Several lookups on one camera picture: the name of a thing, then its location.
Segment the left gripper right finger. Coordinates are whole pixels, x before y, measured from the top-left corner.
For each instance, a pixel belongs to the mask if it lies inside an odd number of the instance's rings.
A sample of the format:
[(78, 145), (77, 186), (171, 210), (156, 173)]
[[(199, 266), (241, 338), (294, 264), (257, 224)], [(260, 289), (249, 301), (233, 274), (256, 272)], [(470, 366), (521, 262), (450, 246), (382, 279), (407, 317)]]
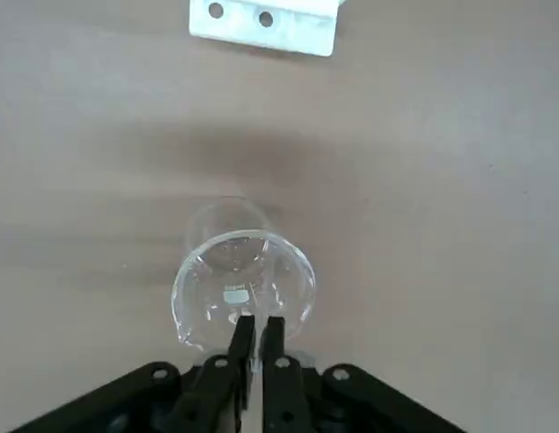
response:
[(285, 319), (261, 338), (264, 432), (458, 433), (462, 429), (354, 364), (323, 372), (285, 350)]

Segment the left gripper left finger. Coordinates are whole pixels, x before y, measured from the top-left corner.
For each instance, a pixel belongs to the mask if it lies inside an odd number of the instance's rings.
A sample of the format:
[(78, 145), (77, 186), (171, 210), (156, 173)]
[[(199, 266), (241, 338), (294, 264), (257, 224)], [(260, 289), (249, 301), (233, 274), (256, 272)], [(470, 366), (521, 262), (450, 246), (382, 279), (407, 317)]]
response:
[(241, 316), (224, 353), (181, 373), (167, 362), (135, 369), (16, 432), (238, 432), (252, 375), (253, 316)]

